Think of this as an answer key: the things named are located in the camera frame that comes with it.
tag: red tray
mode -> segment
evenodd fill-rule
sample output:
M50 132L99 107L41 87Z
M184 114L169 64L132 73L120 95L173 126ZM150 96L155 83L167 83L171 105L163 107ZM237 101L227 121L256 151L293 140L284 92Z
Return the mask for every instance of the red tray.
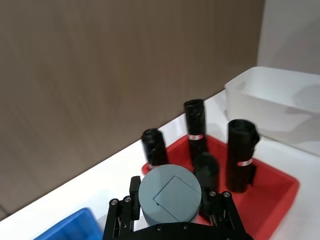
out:
M225 186L227 145L207 136L210 153L220 164L220 188ZM170 164L180 165L193 171L189 156L188 137L184 136L167 148ZM247 233L255 240L268 240L290 209L299 188L299 182L288 174L279 171L257 159L253 160L256 172L252 185L244 193L232 193L242 223ZM148 165L142 167L143 174L150 171ZM198 217L197 223L208 224Z

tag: white wall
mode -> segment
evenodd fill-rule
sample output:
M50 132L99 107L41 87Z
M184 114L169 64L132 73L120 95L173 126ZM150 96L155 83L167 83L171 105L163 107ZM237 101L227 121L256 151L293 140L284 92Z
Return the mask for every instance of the white wall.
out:
M266 0L258 66L320 74L320 0Z

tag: brown wall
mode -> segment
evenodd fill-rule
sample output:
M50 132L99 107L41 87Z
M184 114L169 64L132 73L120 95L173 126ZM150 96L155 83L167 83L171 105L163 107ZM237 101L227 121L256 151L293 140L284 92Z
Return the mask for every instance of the brown wall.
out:
M16 211L255 66L263 4L0 1L0 205Z

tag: black roll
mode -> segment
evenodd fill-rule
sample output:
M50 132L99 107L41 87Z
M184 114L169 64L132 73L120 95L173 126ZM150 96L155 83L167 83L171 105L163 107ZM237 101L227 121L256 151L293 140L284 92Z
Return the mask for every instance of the black roll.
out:
M194 162L194 175L198 179L201 188L219 192L219 164L208 152L203 152L196 157Z
M150 128L143 132L142 144L149 167L168 164L167 150L164 137L156 128Z
M184 103L186 127L189 138L192 164L197 156L208 152L206 137L206 110L202 99L193 99Z
M228 124L226 187L243 193L252 173L252 157L260 137L256 126L244 119L235 119Z

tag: blue bin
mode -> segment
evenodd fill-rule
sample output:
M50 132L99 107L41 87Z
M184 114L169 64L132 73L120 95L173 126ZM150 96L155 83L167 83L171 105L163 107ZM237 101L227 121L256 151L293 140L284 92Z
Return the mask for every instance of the blue bin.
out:
M82 208L34 240L101 240L102 232L88 208Z

